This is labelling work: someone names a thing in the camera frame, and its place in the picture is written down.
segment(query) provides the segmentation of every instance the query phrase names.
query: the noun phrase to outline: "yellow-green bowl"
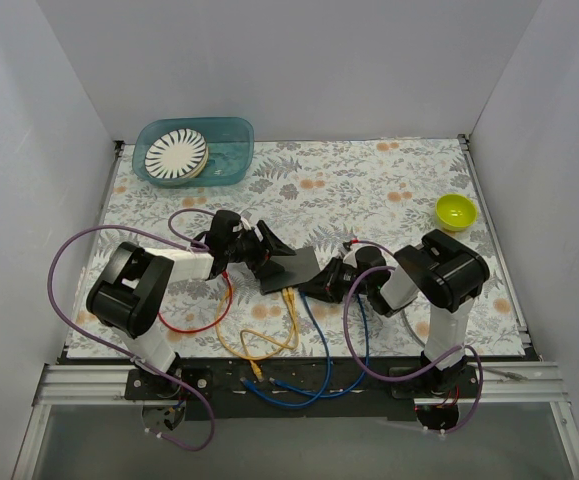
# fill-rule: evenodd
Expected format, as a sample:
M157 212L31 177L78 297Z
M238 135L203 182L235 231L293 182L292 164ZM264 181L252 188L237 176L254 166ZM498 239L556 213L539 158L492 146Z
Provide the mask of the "yellow-green bowl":
M445 230L460 232L473 225L478 217L478 209L464 195L450 193L436 202L436 217Z

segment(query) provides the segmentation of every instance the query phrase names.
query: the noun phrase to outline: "paper plate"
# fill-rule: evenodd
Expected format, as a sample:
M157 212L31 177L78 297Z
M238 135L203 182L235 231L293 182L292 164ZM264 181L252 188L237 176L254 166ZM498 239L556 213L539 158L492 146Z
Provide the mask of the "paper plate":
M193 178L207 163L209 151L204 137L182 128L164 134L147 151L145 168L153 178Z

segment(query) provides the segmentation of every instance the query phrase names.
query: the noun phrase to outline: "black and white plate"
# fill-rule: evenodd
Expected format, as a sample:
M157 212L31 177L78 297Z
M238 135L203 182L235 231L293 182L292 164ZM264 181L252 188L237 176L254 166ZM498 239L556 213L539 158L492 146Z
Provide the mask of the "black and white plate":
M182 128L166 133L149 147L145 168L154 178L193 178L205 167L208 156L205 138Z

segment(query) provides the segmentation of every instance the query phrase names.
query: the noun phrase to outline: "floral tablecloth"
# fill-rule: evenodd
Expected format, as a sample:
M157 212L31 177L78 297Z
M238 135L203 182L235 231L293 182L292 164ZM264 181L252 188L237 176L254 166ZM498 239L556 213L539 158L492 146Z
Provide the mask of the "floral tablecloth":
M234 210L264 219L288 245L313 245L320 266L337 252L343 241L357 236L379 242L392 250L418 244L422 235L436 228L434 204L448 192L462 193L474 201L476 192L457 140L394 139L355 142L265 142L257 143L246 177L237 185L193 189L158 189L137 178L131 169L133 147L125 147L114 180L104 223L122 224L175 239L167 228L171 213L197 206L208 210ZM209 225L202 214L178 217L175 226L195 235ZM485 355L521 355L522 343L516 315L510 302L484 216L455 238L487 260L491 279L485 284L469 319L467 340ZM120 241L158 246L149 239L126 232L104 231L83 281L84 295L77 323L112 342L120 340L87 313L84 298L108 256ZM262 296L253 275L242 265L229 267L235 286L234 304L222 322L227 341L239 346L239 332L251 328L284 340L290 318L279 294ZM179 328L192 329L210 323L224 295L222 279L170 284L162 314ZM300 346L282 355L321 356L324 348L318 333L298 302ZM310 300L322 326L331 354L349 355L344 341L341 306ZM429 330L429 306L419 296L407 316L423 339ZM364 351L362 322L353 308L352 338ZM166 338L183 357L228 357L213 329L182 335L167 331ZM407 332L402 318L369 314L372 355L418 355L420 347ZM264 340L247 337L254 355L271 348ZM69 358L115 357L108 348L73 334L68 341Z

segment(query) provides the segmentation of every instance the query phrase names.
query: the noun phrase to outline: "blue cable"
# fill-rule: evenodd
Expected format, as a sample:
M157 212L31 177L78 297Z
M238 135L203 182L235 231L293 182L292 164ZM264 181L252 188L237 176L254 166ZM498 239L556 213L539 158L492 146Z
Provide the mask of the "blue cable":
M307 307L307 313L309 314L309 318L311 319L314 326L316 327L316 330L318 330L318 334L320 335L320 338L322 339L322 344L325 346L325 355L327 356L327 373L325 375L325 381L323 382L322 387L320 387L320 390L318 390L317 393L313 394L313 397L311 397L309 400L306 400L304 402L287 403L287 402L281 402L280 400L276 400L275 398L270 398L270 397L266 396L264 393L262 393L260 390L258 390L258 387L256 387L253 384L253 382L251 382L250 380L247 380L246 378L240 379L240 381L245 386L245 388L250 390L252 393L255 393L256 395L258 395L265 402L271 403L272 405L276 405L278 407L284 407L284 408L308 407L309 405L311 405L312 403L314 403L316 400L318 400L320 398L320 396L326 390L327 385L329 385L329 380L331 380L331 356L329 355L329 347L327 346L327 339L325 338L325 334L322 333L322 330L320 329L318 322L316 321L313 314L311 313L311 310L309 310L309 305L307 304L307 298L302 293L300 294L300 298L302 298L302 302L305 304L305 307Z
M360 313L362 313L362 323L364 323L364 325L365 325L365 351L366 351L366 353L365 353L365 365L368 367L369 366L369 327L367 325L367 314L365 313L365 307L362 304L362 300L360 300L360 295L356 295L356 298L358 299L358 305L360 306ZM307 307L307 313L309 314L309 316L311 316L311 310L309 309L309 305L307 305L306 302L305 302L305 307ZM322 395L320 395L320 398L342 397L343 395L349 393L351 390L356 388L360 384L360 382L362 382L364 380L364 378L365 378L365 372L363 371L360 374L360 376L358 377L358 379L355 382L353 382L351 384L351 386L349 386L348 388L346 388L340 392L323 393ZM289 390L289 391L295 392L295 393L300 393L302 395L308 395L310 397L313 397L316 395L314 392L311 392L309 390L302 390L301 388L294 387L293 385L289 385L288 383L285 383L282 380L275 380L274 385L278 385L279 387L282 387L285 390Z

